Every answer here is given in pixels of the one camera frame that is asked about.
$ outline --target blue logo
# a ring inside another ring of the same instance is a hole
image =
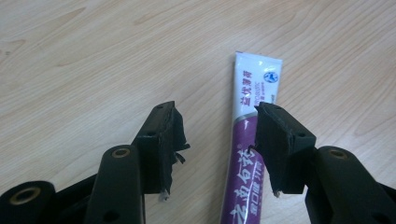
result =
[[[275,73],[275,72],[267,72],[264,74],[264,80],[269,83],[277,82],[278,79],[279,79],[279,77],[277,76],[277,73]]]

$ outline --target purple label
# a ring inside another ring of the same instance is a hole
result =
[[[221,224],[259,224],[262,210],[264,163],[254,149],[257,116],[233,126],[233,144]]]

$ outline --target toothpaste tube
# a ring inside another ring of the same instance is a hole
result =
[[[233,86],[233,142],[221,224],[259,224],[262,210],[262,156],[254,145],[255,105],[276,101],[282,61],[236,52]]]

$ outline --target wood grain surface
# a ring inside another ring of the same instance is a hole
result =
[[[277,104],[396,188],[392,0],[0,1],[0,193],[64,189],[175,100],[191,149],[147,223],[219,223],[236,50],[284,60]],[[272,195],[262,223],[309,223],[304,195]]]

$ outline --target wooden table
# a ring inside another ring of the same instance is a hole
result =
[[[218,223],[231,141],[236,50],[284,60],[277,104],[352,151],[396,188],[395,1],[2,1],[0,191],[64,189],[129,144],[152,107],[175,100],[191,149],[148,223]],[[262,223],[307,223],[304,195]]]

